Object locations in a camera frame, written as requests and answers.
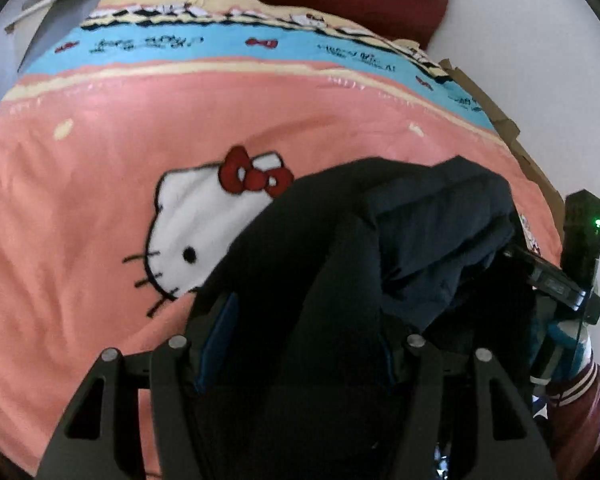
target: whisker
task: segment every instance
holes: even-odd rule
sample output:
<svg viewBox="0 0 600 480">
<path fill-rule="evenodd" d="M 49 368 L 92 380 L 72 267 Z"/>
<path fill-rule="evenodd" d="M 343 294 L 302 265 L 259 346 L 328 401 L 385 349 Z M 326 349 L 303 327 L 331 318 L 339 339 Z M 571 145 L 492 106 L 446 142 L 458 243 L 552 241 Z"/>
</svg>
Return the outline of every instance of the whisker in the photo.
<svg viewBox="0 0 600 480">
<path fill-rule="evenodd" d="M 173 296 L 176 292 L 178 292 L 180 290 L 180 287 L 177 286 L 176 288 L 172 288 L 169 291 L 169 295 Z M 157 303 L 155 303 L 154 306 L 152 306 L 149 311 L 146 313 L 147 317 L 153 317 L 154 314 L 156 313 L 156 311 L 164 304 L 165 301 L 167 301 L 169 298 L 160 298 L 160 300 L 157 301 Z"/>
<path fill-rule="evenodd" d="M 156 274 L 154 274 L 154 278 L 160 278 L 161 276 L 162 276 L 161 272 L 157 272 Z M 145 286 L 150 281 L 151 280 L 149 280 L 149 278 L 143 278 L 142 280 L 138 280 L 137 282 L 135 282 L 134 287 L 140 288 L 141 286 Z"/>
<path fill-rule="evenodd" d="M 131 256 L 127 256 L 126 258 L 122 259 L 122 263 L 124 264 L 128 264 L 129 262 L 132 262 L 133 260 L 142 260 L 144 259 L 144 257 L 147 258 L 151 258 L 152 256 L 157 256 L 158 254 L 160 254 L 160 251 L 151 251 L 150 253 L 147 254 L 132 254 Z"/>
<path fill-rule="evenodd" d="M 158 310 L 158 309 L 159 309 L 159 308 L 162 306 L 162 304 L 163 304 L 165 301 L 167 301 L 168 299 L 169 299 L 169 298 L 160 298 L 160 300 L 158 300 L 158 301 L 157 301 L 157 302 L 154 304 L 154 306 L 152 306 L 152 307 L 151 307 L 151 308 L 150 308 L 150 309 L 147 311 L 147 313 L 146 313 L 146 316 L 147 316 L 147 317 L 153 317 L 153 316 L 154 316 L 154 314 L 155 314 L 155 312 L 156 312 L 156 310 Z"/>
</svg>

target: screw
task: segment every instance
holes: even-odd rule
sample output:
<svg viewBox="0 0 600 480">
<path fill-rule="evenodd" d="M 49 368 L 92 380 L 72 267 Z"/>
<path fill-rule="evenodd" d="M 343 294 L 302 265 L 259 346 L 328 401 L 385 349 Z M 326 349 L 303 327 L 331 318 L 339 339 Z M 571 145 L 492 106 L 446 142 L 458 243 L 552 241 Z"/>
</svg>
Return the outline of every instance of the screw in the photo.
<svg viewBox="0 0 600 480">
<path fill-rule="evenodd" d="M 486 348 L 478 348 L 475 351 L 475 356 L 478 358 L 478 361 L 482 361 L 483 363 L 488 363 L 493 359 L 491 350 L 487 350 Z"/>
<path fill-rule="evenodd" d="M 118 357 L 118 351 L 115 348 L 107 348 L 102 351 L 100 357 L 104 362 L 109 363 Z"/>
<path fill-rule="evenodd" d="M 187 344 L 187 338 L 184 337 L 183 335 L 175 335 L 175 336 L 171 337 L 171 339 L 169 339 L 169 346 L 171 348 L 173 348 L 174 350 L 177 350 L 178 348 L 182 348 L 186 344 Z"/>
<path fill-rule="evenodd" d="M 425 345 L 426 341 L 420 334 L 411 334 L 407 338 L 407 345 L 412 348 L 422 348 Z"/>
</svg>

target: white stripe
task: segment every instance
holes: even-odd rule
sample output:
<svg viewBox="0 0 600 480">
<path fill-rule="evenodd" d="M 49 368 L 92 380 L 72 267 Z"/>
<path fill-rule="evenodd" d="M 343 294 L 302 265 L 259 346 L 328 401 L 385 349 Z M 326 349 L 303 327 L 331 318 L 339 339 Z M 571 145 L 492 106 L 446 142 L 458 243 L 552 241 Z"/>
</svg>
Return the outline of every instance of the white stripe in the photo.
<svg viewBox="0 0 600 480">
<path fill-rule="evenodd" d="M 560 397 L 564 398 L 564 397 L 568 397 L 569 395 L 571 395 L 573 392 L 575 392 L 577 389 L 579 389 L 584 383 L 586 383 L 589 378 L 591 377 L 591 374 L 594 373 L 595 368 L 597 368 L 598 366 L 593 363 L 591 365 L 591 370 L 589 370 L 589 373 L 587 373 L 587 375 L 585 375 L 580 382 L 578 382 L 578 384 L 576 384 L 573 388 L 569 388 L 566 392 L 563 392 L 559 395 L 552 395 L 549 396 L 550 399 L 558 399 Z"/>
<path fill-rule="evenodd" d="M 586 388 L 583 388 L 580 392 L 578 392 L 576 395 L 569 397 L 568 399 L 563 399 L 563 400 L 559 400 L 557 405 L 558 406 L 566 406 L 567 404 L 571 404 L 572 402 L 575 402 L 576 400 L 578 400 L 581 396 L 583 396 L 584 394 L 586 394 L 589 389 L 593 386 L 593 383 L 596 381 L 596 376 L 598 375 L 598 366 L 596 365 L 596 371 L 593 374 L 593 377 L 591 378 L 591 380 L 589 381 L 589 384 L 587 384 Z"/>
<path fill-rule="evenodd" d="M 533 383 L 533 384 L 539 384 L 540 386 L 547 386 L 547 384 L 549 384 L 551 382 L 551 379 L 539 379 L 538 377 L 529 377 L 529 380 Z"/>
</svg>

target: pink blanket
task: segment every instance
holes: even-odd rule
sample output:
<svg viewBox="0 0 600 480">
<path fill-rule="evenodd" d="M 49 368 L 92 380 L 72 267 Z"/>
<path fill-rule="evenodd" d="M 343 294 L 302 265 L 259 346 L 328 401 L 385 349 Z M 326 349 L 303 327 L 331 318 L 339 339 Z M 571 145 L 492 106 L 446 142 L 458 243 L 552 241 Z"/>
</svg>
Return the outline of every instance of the pink blanket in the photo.
<svg viewBox="0 0 600 480">
<path fill-rule="evenodd" d="M 456 155 L 506 177 L 557 262 L 539 189 L 416 44 L 257 0 L 103 0 L 0 104 L 0 450 L 34 473 L 99 352 L 180 332 L 293 178 Z M 159 474 L 145 397 L 141 414 Z"/>
</svg>

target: cardboard box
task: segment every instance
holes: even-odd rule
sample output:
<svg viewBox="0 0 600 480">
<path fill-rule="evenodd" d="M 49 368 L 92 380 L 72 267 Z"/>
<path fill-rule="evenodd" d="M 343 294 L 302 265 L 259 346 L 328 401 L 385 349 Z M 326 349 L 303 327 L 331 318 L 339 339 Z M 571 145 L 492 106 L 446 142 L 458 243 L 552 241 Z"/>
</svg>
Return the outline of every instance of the cardboard box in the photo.
<svg viewBox="0 0 600 480">
<path fill-rule="evenodd" d="M 440 61 L 440 66 L 482 107 L 482 110 L 487 114 L 496 132 L 504 140 L 518 161 L 522 173 L 530 181 L 538 184 L 544 199 L 549 205 L 551 214 L 554 217 L 555 227 L 558 229 L 560 240 L 562 240 L 564 237 L 564 233 L 562 232 L 564 225 L 564 200 L 555 187 L 552 186 L 540 167 L 531 158 L 531 155 L 527 153 L 518 141 L 520 129 L 516 123 L 509 119 L 498 105 L 467 74 L 459 68 L 454 68 L 448 59 Z"/>
</svg>

